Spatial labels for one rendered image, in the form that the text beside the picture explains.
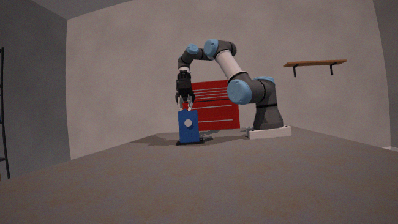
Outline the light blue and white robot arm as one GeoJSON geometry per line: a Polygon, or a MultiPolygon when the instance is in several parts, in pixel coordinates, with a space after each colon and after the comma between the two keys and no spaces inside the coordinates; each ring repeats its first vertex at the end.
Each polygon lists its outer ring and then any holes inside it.
{"type": "Polygon", "coordinates": [[[277,107],[273,77],[256,77],[252,80],[247,72],[241,70],[233,58],[236,51],[236,46],[232,42],[217,39],[208,39],[204,48],[189,44],[183,55],[178,58],[178,74],[180,70],[187,70],[191,73],[190,64],[194,59],[206,61],[215,59],[228,79],[228,98],[237,105],[256,104],[254,130],[284,127],[277,107]]]}

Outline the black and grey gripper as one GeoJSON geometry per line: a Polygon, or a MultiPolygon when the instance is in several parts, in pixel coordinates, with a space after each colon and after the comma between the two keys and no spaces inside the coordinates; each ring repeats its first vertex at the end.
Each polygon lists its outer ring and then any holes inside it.
{"type": "Polygon", "coordinates": [[[188,104],[188,111],[191,111],[194,100],[195,100],[195,94],[192,91],[192,85],[191,85],[191,74],[189,72],[187,72],[187,70],[180,70],[180,79],[179,79],[179,74],[178,74],[178,79],[176,80],[176,102],[178,104],[178,107],[180,109],[180,111],[182,111],[183,109],[183,97],[187,97],[187,102],[189,103],[190,100],[190,104],[188,104]],[[185,74],[183,74],[185,73],[185,74]],[[183,78],[184,75],[184,78],[183,78]],[[186,78],[186,75],[187,78],[186,78]],[[188,79],[188,80],[186,80],[188,79]],[[179,93],[180,92],[180,93],[179,93]],[[180,103],[179,103],[179,98],[180,98],[180,103]]]}

